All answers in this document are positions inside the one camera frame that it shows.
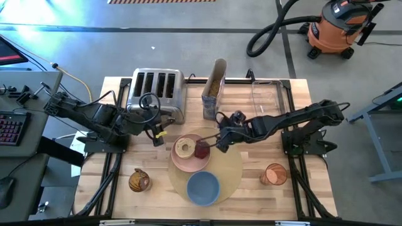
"yellow cable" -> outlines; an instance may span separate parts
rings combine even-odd
[[[48,60],[42,58],[41,56],[38,56],[38,55],[34,54],[33,52],[31,52],[31,51],[27,50],[26,48],[20,46],[19,44],[17,44],[17,43],[15,43],[15,42],[11,41],[9,38],[5,37],[4,35],[0,35],[0,36],[1,36],[2,38],[4,38],[5,40],[11,42],[12,44],[14,44],[14,45],[20,47],[21,49],[27,51],[28,53],[30,53],[30,54],[32,54],[32,55],[34,55],[34,56],[40,58],[40,59],[43,60],[44,62],[47,62],[47,63],[49,63],[50,65],[53,65],[53,62],[50,62],[50,61],[48,61]],[[72,79],[74,79],[74,80],[76,80],[76,81],[82,83],[82,85],[84,85],[85,88],[86,88],[87,91],[88,91],[88,94],[89,94],[89,102],[92,102],[92,94],[90,93],[90,89],[89,89],[88,85],[85,84],[85,82],[83,82],[81,79],[79,79],[79,78],[73,76],[72,74],[68,73],[66,70],[64,70],[64,69],[61,68],[61,67],[56,67],[56,69],[59,70],[59,71],[61,71],[61,72],[63,72],[64,74],[68,75],[68,76],[71,77]]]

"blue bowl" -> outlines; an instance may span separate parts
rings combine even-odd
[[[187,182],[187,196],[196,205],[207,207],[219,197],[218,178],[207,171],[194,173]]]

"wheel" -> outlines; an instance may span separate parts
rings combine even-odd
[[[314,47],[307,53],[307,56],[308,56],[310,59],[314,60],[314,59],[316,59],[320,54],[321,54],[321,50],[320,50],[319,48],[317,48],[317,47],[314,46]]]
[[[342,51],[342,53],[340,53],[340,56],[344,59],[350,59],[353,56],[354,53],[354,49],[352,49],[351,47],[345,49],[344,51]]]
[[[297,31],[298,34],[307,35],[308,29],[310,27],[310,23],[304,23],[299,30]]]

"toaster slot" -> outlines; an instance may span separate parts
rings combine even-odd
[[[163,90],[165,89],[165,73],[159,73],[158,75],[158,84],[156,85],[156,95],[158,97],[163,97]]]
[[[153,83],[153,73],[147,73],[145,78],[144,94],[151,92]]]
[[[173,90],[175,89],[175,74],[168,74],[168,83],[166,85],[166,98],[173,98]]]
[[[141,90],[143,89],[143,83],[144,83],[144,76],[145,76],[145,73],[137,74],[136,86],[134,87],[134,96],[135,97],[141,96]]]

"wooden table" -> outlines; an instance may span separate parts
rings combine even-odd
[[[101,95],[108,90],[119,91],[122,77],[106,77]],[[290,80],[296,109],[312,103],[307,81]],[[127,152],[123,155],[119,183],[116,191],[113,218],[157,218],[157,219],[212,219],[212,220],[296,220],[295,200],[291,185],[289,163],[283,154],[280,132],[267,140],[256,144],[238,144],[243,159],[241,184],[227,200],[211,207],[197,207],[182,199],[175,191],[168,177],[168,158],[174,141],[200,127],[217,127],[216,122],[206,121],[202,117],[201,93],[204,85],[188,85],[186,103],[186,123],[166,128],[165,145],[153,147],[152,141],[145,134],[133,136]],[[276,88],[271,88],[277,96]],[[103,103],[113,104],[108,96]],[[267,99],[265,114],[278,115],[279,110],[274,100]],[[247,118],[256,116],[251,85],[225,85],[220,110],[231,115],[241,110]],[[81,210],[90,200],[99,182],[104,165],[105,154],[94,154],[82,168],[81,177],[75,195],[75,209]],[[327,168],[317,156],[305,156],[311,189],[327,208],[337,215],[332,195]],[[281,186],[264,186],[259,176],[271,163],[282,164],[288,170],[288,180]],[[135,193],[128,186],[128,179],[135,168],[147,172],[153,180],[150,191]],[[307,212],[304,192],[300,188],[303,210]],[[106,191],[103,209],[106,209],[109,189]]]

